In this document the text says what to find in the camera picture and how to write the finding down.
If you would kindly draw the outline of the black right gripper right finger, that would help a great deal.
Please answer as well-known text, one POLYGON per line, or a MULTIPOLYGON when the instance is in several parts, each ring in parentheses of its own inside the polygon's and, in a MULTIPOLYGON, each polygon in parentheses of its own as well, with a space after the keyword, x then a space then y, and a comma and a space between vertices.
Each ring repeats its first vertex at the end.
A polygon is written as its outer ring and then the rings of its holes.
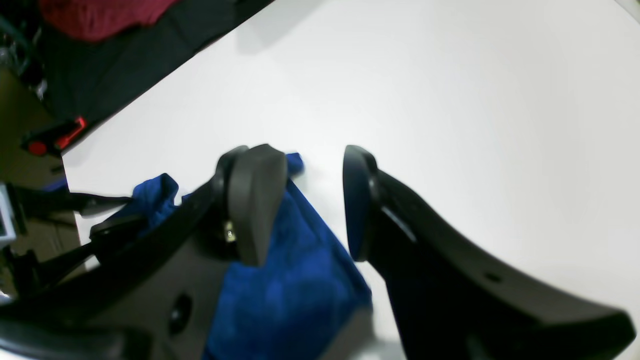
POLYGON ((352 259, 383 278, 408 360, 612 360, 628 313, 546 284, 483 250, 372 153, 343 153, 352 259))

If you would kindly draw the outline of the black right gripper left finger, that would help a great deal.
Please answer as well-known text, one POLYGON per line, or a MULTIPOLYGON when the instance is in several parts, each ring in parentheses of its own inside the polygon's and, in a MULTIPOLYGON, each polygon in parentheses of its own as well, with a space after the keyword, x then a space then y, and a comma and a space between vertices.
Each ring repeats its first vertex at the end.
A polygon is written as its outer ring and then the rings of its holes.
POLYGON ((44 262, 3 248, 17 294, 1 305, 1 358, 199 360, 230 264, 266 262, 287 181, 285 153, 238 146, 146 235, 131 214, 44 262))

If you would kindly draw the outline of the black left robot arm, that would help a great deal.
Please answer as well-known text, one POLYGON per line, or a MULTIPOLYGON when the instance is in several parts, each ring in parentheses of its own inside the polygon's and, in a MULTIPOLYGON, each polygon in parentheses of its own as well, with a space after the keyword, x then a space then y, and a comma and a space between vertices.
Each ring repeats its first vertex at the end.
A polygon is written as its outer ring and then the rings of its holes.
POLYGON ((19 252, 15 243, 28 236, 30 224, 54 230, 75 230, 71 214, 93 217, 115 208, 126 209, 131 197, 73 193, 66 185, 34 189, 1 183, 1 304, 53 289, 82 268, 87 260, 108 261, 132 244, 147 227, 146 215, 134 211, 93 226, 89 242, 70 249, 55 246, 54 254, 40 259, 34 248, 19 252))

